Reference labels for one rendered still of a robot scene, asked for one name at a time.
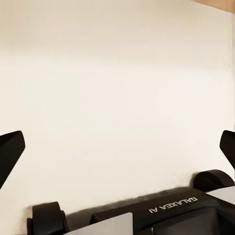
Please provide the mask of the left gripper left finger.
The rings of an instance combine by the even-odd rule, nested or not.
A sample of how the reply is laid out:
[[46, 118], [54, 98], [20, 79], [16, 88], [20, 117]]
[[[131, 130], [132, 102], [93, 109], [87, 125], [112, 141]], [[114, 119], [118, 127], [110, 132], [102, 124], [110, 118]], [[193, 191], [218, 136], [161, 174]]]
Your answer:
[[25, 142], [21, 130], [0, 136], [0, 188], [24, 152]]

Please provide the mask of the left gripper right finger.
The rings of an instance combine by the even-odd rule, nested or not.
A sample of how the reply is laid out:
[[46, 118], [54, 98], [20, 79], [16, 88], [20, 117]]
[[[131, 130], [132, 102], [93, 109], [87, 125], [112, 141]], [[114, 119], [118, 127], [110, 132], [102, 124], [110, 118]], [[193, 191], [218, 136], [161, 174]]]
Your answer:
[[235, 169], [235, 132], [224, 130], [219, 146], [232, 167]]

